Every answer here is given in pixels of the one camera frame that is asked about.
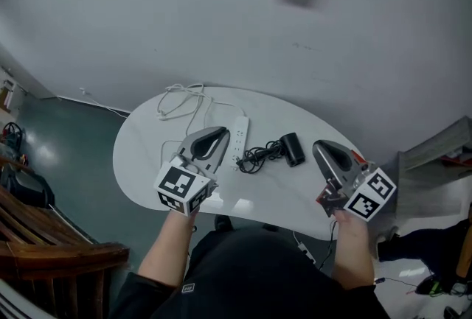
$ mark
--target oval tabletop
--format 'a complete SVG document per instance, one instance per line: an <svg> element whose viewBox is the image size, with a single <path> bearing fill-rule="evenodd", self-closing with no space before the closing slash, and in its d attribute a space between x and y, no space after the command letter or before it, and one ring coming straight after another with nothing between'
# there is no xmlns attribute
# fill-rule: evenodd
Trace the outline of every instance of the oval tabletop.
<svg viewBox="0 0 472 319"><path fill-rule="evenodd" d="M357 148L323 120L281 99L236 88L210 87L204 92L216 101L232 103L246 112L250 119L246 149L263 147L268 141L295 132L306 162L290 168L284 158L267 161L258 173L249 175L234 171L226 153L216 174L219 187L202 203L200 212L265 222L329 240L333 217L328 218L316 202L326 183L311 148L319 139L336 141L358 152ZM160 203L153 184L160 169L161 150L163 160L168 161L179 143L162 145L168 140L182 141L191 116L168 121L158 119L156 109L162 95L141 104L123 123L114 145L113 167L120 188L132 201L145 208L166 211L169 209ZM168 94L161 109L174 108L185 96L185 93ZM191 111L196 101L196 97L191 98L172 115ZM224 126L231 131L240 111L213 104L204 119L208 105L209 100L205 100L188 133L202 129L204 121L207 127Z"/></svg>

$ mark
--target white power strip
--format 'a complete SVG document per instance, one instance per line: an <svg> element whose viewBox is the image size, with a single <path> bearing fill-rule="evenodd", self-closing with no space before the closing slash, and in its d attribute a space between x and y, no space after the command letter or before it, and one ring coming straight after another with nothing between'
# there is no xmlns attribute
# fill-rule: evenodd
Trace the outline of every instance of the white power strip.
<svg viewBox="0 0 472 319"><path fill-rule="evenodd" d="M239 167L236 162L243 158L244 148L246 147L246 139L249 129L249 117L238 116L233 124L231 132L231 144L226 151L229 154L229 165L233 170Z"/></svg>
<svg viewBox="0 0 472 319"><path fill-rule="evenodd" d="M305 254L306 257L308 257L313 262L313 264L316 264L315 258L310 253L310 251L305 247L305 245L303 243L300 242L298 244L298 248Z"/></svg>

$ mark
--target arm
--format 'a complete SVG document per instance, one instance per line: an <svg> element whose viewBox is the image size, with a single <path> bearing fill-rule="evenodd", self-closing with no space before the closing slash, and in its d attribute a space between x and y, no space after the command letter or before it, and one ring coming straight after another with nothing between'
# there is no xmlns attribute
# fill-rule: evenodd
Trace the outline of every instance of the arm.
<svg viewBox="0 0 472 319"><path fill-rule="evenodd" d="M338 243L332 277L346 290L374 284L367 223L346 211L336 211Z"/></svg>
<svg viewBox="0 0 472 319"><path fill-rule="evenodd" d="M138 275L177 287L184 280L195 215L167 215L161 233L139 266Z"/></svg>

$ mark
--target black cable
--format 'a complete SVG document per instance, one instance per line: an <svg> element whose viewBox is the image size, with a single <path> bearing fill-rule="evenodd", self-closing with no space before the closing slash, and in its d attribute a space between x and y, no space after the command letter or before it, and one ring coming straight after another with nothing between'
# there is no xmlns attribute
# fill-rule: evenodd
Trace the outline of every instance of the black cable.
<svg viewBox="0 0 472 319"><path fill-rule="evenodd" d="M331 239L330 239L330 244L327 246L327 255L324 258L322 264L319 266L319 270L321 270L324 267L325 262L328 260L328 258L333 253L333 235L334 235L334 229L336 227L336 223L338 223L338 221L334 221L333 228L331 228Z"/></svg>
<svg viewBox="0 0 472 319"><path fill-rule="evenodd" d="M410 287L418 287L418 285L407 284L405 281L395 280L394 278L389 278L389 277L380 277L380 278L377 278L374 282L376 284L381 284L382 282L385 282L385 280L392 280L392 281L396 281L396 282L401 282L402 284L409 285Z"/></svg>
<svg viewBox="0 0 472 319"><path fill-rule="evenodd" d="M253 147L246 150L243 159L237 161L239 170L245 174L255 174L263 168L267 160L273 161L286 154L285 146L280 140L269 141L265 147Z"/></svg>

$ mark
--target coiled black cord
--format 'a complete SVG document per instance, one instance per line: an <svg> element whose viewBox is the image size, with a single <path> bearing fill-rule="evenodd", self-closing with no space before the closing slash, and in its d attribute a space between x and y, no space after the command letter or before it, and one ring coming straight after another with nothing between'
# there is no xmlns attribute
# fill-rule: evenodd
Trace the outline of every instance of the coiled black cord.
<svg viewBox="0 0 472 319"><path fill-rule="evenodd" d="M265 147L253 147L246 150L243 159L237 162L239 170L245 174L255 174L263 168L267 160L273 161L283 157L287 153L285 146L280 140L269 141Z"/></svg>

